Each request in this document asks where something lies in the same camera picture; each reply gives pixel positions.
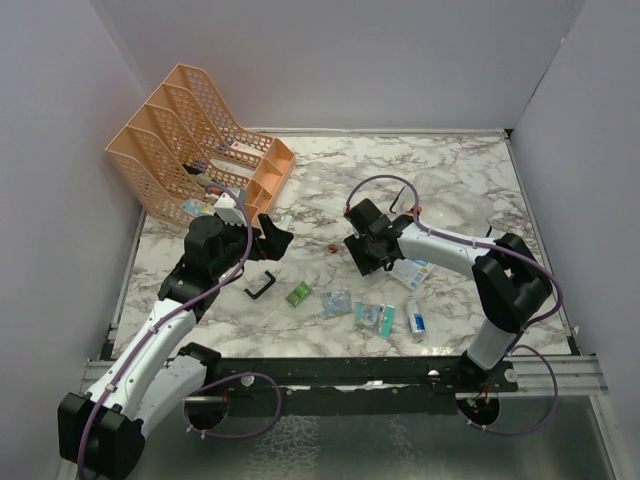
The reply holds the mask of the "white gauze packet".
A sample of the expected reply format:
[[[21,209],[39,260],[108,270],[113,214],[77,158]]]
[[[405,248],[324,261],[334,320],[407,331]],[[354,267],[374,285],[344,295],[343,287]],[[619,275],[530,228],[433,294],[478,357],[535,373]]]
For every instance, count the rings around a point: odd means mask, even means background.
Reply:
[[[424,260],[397,260],[389,274],[406,288],[415,291],[428,277],[431,266]]]

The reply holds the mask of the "brown medicine bottle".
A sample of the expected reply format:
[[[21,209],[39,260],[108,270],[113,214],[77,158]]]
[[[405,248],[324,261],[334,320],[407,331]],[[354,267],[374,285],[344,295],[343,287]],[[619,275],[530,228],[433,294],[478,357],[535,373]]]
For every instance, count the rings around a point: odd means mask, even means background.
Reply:
[[[420,214],[422,212],[422,208],[420,206],[417,207],[411,207],[410,209],[408,209],[405,214],[408,216],[417,216],[419,217]]]

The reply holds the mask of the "silver blue pill packet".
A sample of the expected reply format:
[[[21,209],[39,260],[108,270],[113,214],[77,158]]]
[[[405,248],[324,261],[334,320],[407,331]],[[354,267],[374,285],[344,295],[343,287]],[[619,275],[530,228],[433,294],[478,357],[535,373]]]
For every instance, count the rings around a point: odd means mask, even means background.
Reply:
[[[337,317],[353,311],[351,292],[347,289],[323,291],[320,297],[324,318]]]

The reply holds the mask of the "clear first aid box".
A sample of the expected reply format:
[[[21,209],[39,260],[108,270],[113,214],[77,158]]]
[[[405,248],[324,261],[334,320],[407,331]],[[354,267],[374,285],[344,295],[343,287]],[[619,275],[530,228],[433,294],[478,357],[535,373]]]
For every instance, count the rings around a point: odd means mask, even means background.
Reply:
[[[418,192],[423,224],[468,236],[491,235],[493,206],[488,199],[437,173],[422,172],[406,179]]]

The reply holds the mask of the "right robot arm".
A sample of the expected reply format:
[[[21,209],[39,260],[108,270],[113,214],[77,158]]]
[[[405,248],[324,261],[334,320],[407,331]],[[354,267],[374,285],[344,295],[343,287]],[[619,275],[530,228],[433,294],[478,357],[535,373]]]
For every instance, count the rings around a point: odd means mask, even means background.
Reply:
[[[420,228],[403,214],[389,219],[369,199],[348,207],[354,233],[344,240],[360,273],[391,270],[400,260],[425,261],[475,282],[485,320],[463,354],[461,383],[481,391],[525,324],[551,296],[552,284],[524,241],[505,234],[495,240]]]

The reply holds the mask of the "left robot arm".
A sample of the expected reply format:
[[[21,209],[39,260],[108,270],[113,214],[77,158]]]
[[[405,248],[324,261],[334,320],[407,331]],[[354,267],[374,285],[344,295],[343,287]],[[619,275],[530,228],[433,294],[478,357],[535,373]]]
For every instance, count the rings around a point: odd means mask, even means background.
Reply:
[[[124,479],[135,468],[147,438],[188,394],[214,392],[221,371],[218,353],[192,345],[175,347],[202,319],[220,289],[248,260],[281,259],[294,236],[266,214],[260,226],[195,218],[184,252],[163,281],[158,298],[134,339],[84,394],[67,394],[58,416],[59,450],[83,478],[92,472]]]

